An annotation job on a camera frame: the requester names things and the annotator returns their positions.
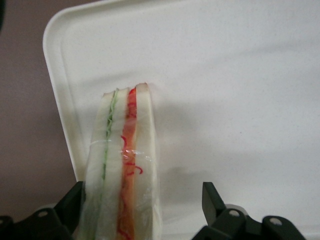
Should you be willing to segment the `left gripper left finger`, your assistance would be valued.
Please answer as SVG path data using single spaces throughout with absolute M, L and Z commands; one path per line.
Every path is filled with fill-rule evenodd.
M 78 181 L 54 206 L 41 208 L 27 218 L 14 222 L 0 217 L 2 240 L 72 240 L 81 212 L 83 182 Z

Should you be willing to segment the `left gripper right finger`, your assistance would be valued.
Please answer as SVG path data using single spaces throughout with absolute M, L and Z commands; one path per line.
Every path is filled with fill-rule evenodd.
M 194 240 L 303 240 L 303 234 L 288 219 L 267 215 L 261 222 L 235 207 L 228 207 L 212 182 L 202 184 L 202 211 L 207 225 Z

